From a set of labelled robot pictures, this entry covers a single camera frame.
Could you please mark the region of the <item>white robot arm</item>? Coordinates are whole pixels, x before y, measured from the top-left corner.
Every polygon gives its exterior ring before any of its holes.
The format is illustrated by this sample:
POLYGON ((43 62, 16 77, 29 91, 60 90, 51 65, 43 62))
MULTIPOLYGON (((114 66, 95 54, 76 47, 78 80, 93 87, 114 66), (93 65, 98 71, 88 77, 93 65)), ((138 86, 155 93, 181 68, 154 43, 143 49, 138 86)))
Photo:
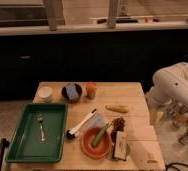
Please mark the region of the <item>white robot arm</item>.
POLYGON ((155 125, 163 110, 176 100, 188 108, 188 63, 180 62, 157 70, 153 86, 146 93, 150 124, 155 125))

